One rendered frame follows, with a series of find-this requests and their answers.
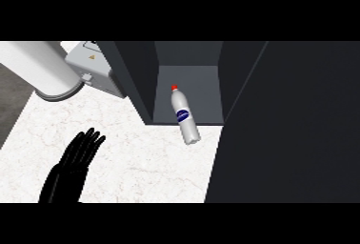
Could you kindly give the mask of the dark grey cabinet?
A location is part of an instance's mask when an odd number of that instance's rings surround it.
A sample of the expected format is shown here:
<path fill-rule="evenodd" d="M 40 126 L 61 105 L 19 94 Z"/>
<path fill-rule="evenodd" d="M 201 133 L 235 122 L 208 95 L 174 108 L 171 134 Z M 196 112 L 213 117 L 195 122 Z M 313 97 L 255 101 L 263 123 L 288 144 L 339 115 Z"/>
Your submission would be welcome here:
<path fill-rule="evenodd" d="M 187 97 L 195 123 L 221 126 L 264 52 L 264 41 L 102 41 L 115 85 L 148 125 L 174 125 L 171 88 Z"/>

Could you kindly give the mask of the white water bottle red cap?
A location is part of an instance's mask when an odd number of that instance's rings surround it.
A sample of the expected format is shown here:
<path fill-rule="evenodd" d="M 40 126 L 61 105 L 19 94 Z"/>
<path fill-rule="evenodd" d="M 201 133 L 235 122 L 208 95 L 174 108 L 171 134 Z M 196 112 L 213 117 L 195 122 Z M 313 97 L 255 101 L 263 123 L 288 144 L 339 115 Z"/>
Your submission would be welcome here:
<path fill-rule="evenodd" d="M 180 126 L 184 143 L 195 144 L 201 140 L 195 118 L 184 93 L 180 92 L 176 85 L 171 86 L 171 107 L 176 113 L 176 119 Z"/>

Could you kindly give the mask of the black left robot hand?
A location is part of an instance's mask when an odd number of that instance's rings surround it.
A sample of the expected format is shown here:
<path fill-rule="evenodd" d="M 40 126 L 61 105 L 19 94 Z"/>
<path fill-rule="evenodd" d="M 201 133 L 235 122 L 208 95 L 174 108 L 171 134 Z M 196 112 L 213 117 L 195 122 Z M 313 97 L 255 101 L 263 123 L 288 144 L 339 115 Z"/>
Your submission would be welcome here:
<path fill-rule="evenodd" d="M 80 132 L 50 169 L 40 194 L 40 203 L 77 203 L 99 147 L 105 136 L 93 128 Z"/>

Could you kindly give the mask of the pale grey box appliance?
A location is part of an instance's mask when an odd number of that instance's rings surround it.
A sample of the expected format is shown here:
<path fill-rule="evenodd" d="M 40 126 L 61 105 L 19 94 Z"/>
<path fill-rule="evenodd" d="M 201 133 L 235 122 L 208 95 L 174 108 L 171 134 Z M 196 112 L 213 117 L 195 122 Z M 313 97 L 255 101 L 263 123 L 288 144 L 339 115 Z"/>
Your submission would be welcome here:
<path fill-rule="evenodd" d="M 127 97 L 96 41 L 81 41 L 65 61 L 86 85 L 120 98 Z"/>

